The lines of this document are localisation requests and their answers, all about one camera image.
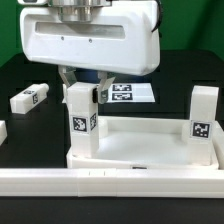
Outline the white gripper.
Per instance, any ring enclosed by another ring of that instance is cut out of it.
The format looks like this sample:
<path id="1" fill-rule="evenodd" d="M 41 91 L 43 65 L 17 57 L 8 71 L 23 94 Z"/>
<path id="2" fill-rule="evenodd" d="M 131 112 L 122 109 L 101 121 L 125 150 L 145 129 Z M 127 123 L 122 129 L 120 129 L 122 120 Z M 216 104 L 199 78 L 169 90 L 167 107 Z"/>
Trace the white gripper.
<path id="1" fill-rule="evenodd" d="M 20 14 L 22 49 L 31 61 L 59 65 L 67 87 L 77 81 L 76 68 L 98 70 L 93 102 L 104 104 L 115 80 L 107 72 L 143 76 L 158 67 L 159 22 L 157 3 L 92 7 L 88 22 L 74 8 L 34 3 Z"/>

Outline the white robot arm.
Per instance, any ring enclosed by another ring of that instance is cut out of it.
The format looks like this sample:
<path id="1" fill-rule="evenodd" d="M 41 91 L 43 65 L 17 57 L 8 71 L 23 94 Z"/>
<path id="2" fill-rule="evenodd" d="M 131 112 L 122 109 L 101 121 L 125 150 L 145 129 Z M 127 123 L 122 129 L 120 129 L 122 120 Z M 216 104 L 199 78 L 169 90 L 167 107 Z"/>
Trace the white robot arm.
<path id="1" fill-rule="evenodd" d="M 98 102 L 109 72 L 143 76 L 160 63 L 160 0 L 17 0 L 22 49 L 55 64 L 65 84 L 76 68 L 96 70 Z"/>

